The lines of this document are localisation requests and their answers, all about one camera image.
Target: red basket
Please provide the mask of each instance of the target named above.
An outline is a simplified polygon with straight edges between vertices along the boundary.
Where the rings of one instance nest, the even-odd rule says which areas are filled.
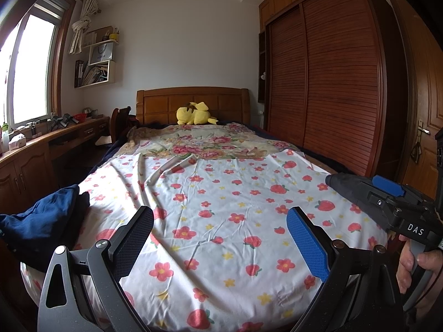
[[[88,114],[76,114],[76,115],[74,115],[73,117],[76,119],[76,120],[78,120],[78,122],[85,122],[85,120],[86,120],[86,116],[87,116]]]

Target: window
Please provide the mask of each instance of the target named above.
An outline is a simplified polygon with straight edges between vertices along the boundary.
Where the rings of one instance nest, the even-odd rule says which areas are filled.
[[[38,0],[8,36],[0,51],[0,124],[16,128],[50,116],[55,40],[68,7]]]

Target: tissue box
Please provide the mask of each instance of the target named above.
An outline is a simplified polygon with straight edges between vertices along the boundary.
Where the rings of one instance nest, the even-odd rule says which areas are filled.
[[[19,149],[20,147],[26,146],[26,137],[23,134],[18,134],[14,136],[11,141],[9,141],[9,150]]]

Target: hand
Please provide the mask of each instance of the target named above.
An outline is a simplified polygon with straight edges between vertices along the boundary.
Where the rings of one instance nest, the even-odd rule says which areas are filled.
[[[411,270],[414,266],[414,256],[410,250],[410,240],[409,238],[400,235],[398,238],[400,241],[406,241],[406,244],[403,247],[400,255],[400,263],[398,265],[397,270],[397,282],[400,288],[400,293],[404,294],[406,290],[411,286],[412,278],[411,278]],[[434,250],[429,252],[420,253],[417,255],[417,263],[420,267],[424,269],[429,269],[433,272],[429,283],[426,288],[423,290],[425,293],[432,283],[437,278],[438,273],[440,272],[440,268],[443,264],[443,254],[440,250]],[[436,301],[438,295],[440,294],[443,288],[443,273],[440,275],[439,280],[433,286],[433,288],[427,293],[427,295],[417,304],[417,319],[423,317],[426,313],[429,312],[432,305]]]

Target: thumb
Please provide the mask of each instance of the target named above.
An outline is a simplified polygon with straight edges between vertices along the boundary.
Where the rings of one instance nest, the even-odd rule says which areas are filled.
[[[437,274],[443,264],[443,254],[440,250],[420,253],[417,256],[417,263],[420,267]]]

